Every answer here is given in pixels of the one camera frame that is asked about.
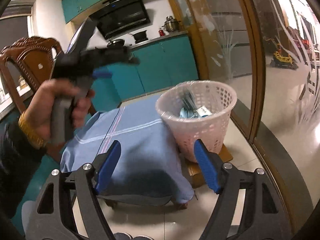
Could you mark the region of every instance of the metal screw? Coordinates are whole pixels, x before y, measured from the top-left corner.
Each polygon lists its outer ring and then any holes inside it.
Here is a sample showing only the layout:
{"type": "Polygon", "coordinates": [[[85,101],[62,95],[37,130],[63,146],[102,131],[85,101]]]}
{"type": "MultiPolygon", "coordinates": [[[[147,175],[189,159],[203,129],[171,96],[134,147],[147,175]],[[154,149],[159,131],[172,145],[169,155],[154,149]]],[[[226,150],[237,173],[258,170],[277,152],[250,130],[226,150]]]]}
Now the metal screw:
{"type": "Polygon", "coordinates": [[[260,175],[263,175],[264,174],[264,169],[258,168],[257,169],[257,173],[260,174],[260,175]]]}
{"type": "Polygon", "coordinates": [[[90,170],[92,167],[92,165],[90,163],[86,163],[82,166],[82,169],[84,169],[85,171],[90,170]]]}
{"type": "Polygon", "coordinates": [[[230,170],[232,168],[232,164],[231,163],[224,163],[223,167],[227,170],[230,170]]]}
{"type": "Polygon", "coordinates": [[[56,176],[59,174],[59,170],[54,169],[53,171],[51,171],[51,175],[56,176]]]}

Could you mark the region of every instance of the chair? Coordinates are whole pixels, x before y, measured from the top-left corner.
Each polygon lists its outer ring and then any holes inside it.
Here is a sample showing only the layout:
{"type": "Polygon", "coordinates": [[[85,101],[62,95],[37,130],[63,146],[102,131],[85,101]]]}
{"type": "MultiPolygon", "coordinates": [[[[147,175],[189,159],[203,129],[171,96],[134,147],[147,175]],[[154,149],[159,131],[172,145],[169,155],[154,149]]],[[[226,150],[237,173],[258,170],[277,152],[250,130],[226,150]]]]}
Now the chair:
{"type": "MultiPolygon", "coordinates": [[[[14,64],[31,90],[36,92],[41,83],[50,77],[53,67],[52,48],[56,50],[57,54],[62,51],[59,42],[53,38],[30,37],[22,38],[11,46],[5,47],[0,54],[0,73],[4,78],[4,85],[20,113],[25,111],[26,106],[16,89],[7,63],[14,64]]],[[[91,105],[89,113],[93,115],[95,112],[93,105],[91,105]]],[[[59,163],[59,150],[62,145],[48,144],[47,148],[48,155],[59,163]]]]}

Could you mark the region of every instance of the yellow bracelet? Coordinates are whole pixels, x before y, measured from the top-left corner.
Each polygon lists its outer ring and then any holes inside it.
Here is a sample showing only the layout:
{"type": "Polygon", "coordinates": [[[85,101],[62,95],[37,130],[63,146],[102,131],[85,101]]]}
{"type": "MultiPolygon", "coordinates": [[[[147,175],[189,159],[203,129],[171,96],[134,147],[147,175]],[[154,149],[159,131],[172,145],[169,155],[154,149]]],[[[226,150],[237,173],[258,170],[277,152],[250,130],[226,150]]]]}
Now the yellow bracelet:
{"type": "Polygon", "coordinates": [[[24,118],[25,111],[22,113],[22,115],[19,118],[19,128],[20,130],[26,135],[28,138],[29,143],[39,149],[41,147],[44,147],[46,142],[34,131],[34,129],[30,126],[30,124],[26,121],[24,118]]]}

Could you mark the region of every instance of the plastic basket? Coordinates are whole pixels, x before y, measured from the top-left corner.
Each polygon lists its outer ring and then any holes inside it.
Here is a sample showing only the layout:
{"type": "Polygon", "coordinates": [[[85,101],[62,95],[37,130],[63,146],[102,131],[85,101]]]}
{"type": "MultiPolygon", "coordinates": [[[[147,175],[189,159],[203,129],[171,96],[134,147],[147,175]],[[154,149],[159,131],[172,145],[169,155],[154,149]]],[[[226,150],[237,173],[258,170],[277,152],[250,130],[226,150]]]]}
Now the plastic basket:
{"type": "Polygon", "coordinates": [[[170,127],[180,151],[188,160],[196,162],[193,145],[197,139],[201,139],[209,151],[220,152],[230,113],[236,101],[236,92],[227,84],[215,81],[188,81],[162,94],[156,102],[156,110],[170,127]],[[203,118],[180,118],[181,98],[186,88],[192,91],[197,107],[206,106],[215,114],[203,118]],[[217,110],[217,102],[221,102],[222,111],[217,110]]]}

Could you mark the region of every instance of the hand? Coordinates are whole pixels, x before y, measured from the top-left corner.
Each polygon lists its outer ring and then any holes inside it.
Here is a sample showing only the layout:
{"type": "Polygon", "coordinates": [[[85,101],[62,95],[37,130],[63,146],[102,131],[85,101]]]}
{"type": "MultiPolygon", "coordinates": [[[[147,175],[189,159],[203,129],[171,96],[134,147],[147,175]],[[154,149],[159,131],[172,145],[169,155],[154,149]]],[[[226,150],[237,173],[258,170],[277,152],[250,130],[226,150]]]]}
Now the hand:
{"type": "MultiPolygon", "coordinates": [[[[54,98],[57,96],[74,97],[80,92],[68,79],[50,79],[44,81],[26,110],[24,117],[38,136],[45,141],[50,140],[50,118],[54,98]]],[[[90,90],[86,98],[80,98],[72,112],[73,125],[79,128],[84,125],[84,118],[91,105],[90,98],[94,91],[90,90]]]]}

